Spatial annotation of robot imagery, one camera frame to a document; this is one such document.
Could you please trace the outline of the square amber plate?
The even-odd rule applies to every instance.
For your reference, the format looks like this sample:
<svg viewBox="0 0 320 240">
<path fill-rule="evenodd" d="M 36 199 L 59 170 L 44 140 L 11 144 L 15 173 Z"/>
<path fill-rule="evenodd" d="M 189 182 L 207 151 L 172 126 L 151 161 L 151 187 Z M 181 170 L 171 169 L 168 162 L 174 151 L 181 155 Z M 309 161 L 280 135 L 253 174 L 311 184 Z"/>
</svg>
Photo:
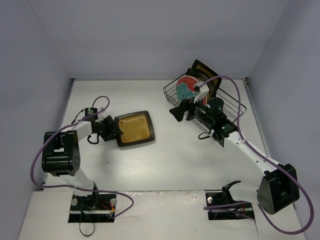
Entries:
<svg viewBox="0 0 320 240">
<path fill-rule="evenodd" d="M 218 74 L 215 71 L 213 71 L 211 68 L 209 68 L 207 65 L 205 65 L 204 63 L 202 63 L 198 59 L 196 59 L 193 62 L 191 68 L 203 71 L 208 76 L 208 80 L 212 79 L 213 77 L 218 76 Z M 219 77 L 219 78 L 215 78 L 215 79 L 211 80 L 210 82 L 207 83 L 207 85 L 209 87 L 215 87 L 216 89 L 218 89 L 220 87 L 221 82 L 222 82 L 222 79 Z"/>
<path fill-rule="evenodd" d="M 150 143 L 155 140 L 151 116 L 147 110 L 131 112 L 114 118 L 122 131 L 116 140 L 119 148 Z"/>
</svg>

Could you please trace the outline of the round red teal plate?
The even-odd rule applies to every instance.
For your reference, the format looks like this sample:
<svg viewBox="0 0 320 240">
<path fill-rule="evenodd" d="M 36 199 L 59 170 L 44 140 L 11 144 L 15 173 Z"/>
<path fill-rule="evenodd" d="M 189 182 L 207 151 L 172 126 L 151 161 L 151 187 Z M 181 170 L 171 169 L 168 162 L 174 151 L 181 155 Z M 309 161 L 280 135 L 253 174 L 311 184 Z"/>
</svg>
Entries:
<svg viewBox="0 0 320 240">
<path fill-rule="evenodd" d="M 202 83 L 201 80 L 193 76 L 185 75 L 180 77 L 175 86 L 178 104 L 180 104 L 182 100 L 196 98 L 200 92 L 196 91 L 194 86 L 200 86 Z"/>
</svg>

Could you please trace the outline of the black floral square plate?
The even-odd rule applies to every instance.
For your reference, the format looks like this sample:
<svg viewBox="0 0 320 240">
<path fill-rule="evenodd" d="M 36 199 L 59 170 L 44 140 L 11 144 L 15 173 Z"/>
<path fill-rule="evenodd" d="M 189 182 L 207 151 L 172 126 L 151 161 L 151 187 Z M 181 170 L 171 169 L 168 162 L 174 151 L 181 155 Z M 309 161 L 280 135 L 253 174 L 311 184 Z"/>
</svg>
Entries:
<svg viewBox="0 0 320 240">
<path fill-rule="evenodd" d="M 203 67 L 195 68 L 195 69 L 189 68 L 186 72 L 186 75 L 194 77 L 200 80 L 201 82 L 205 82 L 206 80 L 209 80 L 213 77 L 218 76 L 218 74 L 213 70 L 206 69 Z M 216 78 L 207 83 L 207 86 L 209 88 L 208 97 L 207 97 L 208 99 L 216 96 L 217 89 L 219 88 L 221 82 L 222 82 L 221 78 Z"/>
</svg>

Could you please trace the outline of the round cream brown-rim plate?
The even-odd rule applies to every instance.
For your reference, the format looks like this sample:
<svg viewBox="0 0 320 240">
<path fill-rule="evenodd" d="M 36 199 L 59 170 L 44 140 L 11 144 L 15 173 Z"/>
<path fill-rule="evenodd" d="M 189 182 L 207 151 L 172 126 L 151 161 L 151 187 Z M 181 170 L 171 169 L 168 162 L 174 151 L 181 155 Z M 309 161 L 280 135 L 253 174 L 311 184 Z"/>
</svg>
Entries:
<svg viewBox="0 0 320 240">
<path fill-rule="evenodd" d="M 208 76 L 203 71 L 201 71 L 199 69 L 189 68 L 186 72 L 186 75 L 190 76 L 190 77 L 194 77 L 201 82 L 205 82 L 209 79 Z"/>
</svg>

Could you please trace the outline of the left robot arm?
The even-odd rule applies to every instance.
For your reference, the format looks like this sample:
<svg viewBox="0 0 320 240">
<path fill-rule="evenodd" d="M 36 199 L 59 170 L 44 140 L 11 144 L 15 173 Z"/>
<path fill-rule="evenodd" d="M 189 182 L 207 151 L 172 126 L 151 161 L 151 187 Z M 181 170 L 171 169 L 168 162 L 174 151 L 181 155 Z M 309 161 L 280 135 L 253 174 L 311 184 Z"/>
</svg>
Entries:
<svg viewBox="0 0 320 240">
<path fill-rule="evenodd" d="M 90 180 L 81 169 L 81 155 L 79 142 L 89 139 L 96 134 L 107 142 L 120 137 L 123 132 L 115 124 L 113 118 L 98 113 L 95 107 L 82 110 L 84 120 L 74 120 L 72 126 L 55 133 L 48 131 L 44 134 L 41 167 L 45 173 L 58 177 L 74 188 L 74 195 L 82 197 L 82 204 L 89 210 L 96 209 L 100 204 L 99 195 L 95 194 L 97 185 Z"/>
</svg>

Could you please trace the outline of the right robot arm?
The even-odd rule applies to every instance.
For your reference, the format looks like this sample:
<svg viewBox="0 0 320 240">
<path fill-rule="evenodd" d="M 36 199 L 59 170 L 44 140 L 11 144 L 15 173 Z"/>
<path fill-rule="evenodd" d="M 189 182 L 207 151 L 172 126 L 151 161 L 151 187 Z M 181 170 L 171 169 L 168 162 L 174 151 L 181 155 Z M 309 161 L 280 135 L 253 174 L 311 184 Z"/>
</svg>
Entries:
<svg viewBox="0 0 320 240">
<path fill-rule="evenodd" d="M 210 138 L 234 154 L 235 159 L 246 164 L 246 169 L 255 175 L 252 181 L 235 180 L 223 186 L 222 202 L 227 206 L 239 202 L 258 204 L 266 213 L 274 215 L 299 200 L 299 188 L 294 182 L 297 180 L 296 169 L 271 158 L 262 159 L 264 154 L 250 149 L 238 127 L 223 110 L 224 101 L 219 97 L 211 98 L 207 104 L 184 99 L 179 106 L 169 110 L 178 122 L 197 119 L 206 125 Z"/>
</svg>

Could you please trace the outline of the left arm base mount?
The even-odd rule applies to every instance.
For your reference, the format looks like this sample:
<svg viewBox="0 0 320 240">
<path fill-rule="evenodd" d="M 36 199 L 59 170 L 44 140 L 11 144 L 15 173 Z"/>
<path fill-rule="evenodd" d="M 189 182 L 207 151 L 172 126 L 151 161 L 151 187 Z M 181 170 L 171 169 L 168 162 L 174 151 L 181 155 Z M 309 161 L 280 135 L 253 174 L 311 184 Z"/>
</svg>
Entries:
<svg viewBox="0 0 320 240">
<path fill-rule="evenodd" d="M 72 195 L 68 223 L 113 223 L 117 196 L 115 194 L 94 193 L 92 195 Z"/>
</svg>

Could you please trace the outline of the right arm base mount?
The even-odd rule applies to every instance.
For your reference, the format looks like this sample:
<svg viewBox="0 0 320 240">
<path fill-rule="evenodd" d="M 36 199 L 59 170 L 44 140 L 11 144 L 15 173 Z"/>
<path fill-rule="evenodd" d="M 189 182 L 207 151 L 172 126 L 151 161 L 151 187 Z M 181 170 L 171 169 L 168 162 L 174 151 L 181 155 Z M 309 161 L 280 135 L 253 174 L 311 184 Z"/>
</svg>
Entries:
<svg viewBox="0 0 320 240">
<path fill-rule="evenodd" d="M 251 203 L 235 205 L 235 201 L 228 200 L 221 191 L 206 191 L 206 206 L 213 207 L 207 210 L 209 221 L 224 220 L 255 220 L 255 214 Z"/>
</svg>

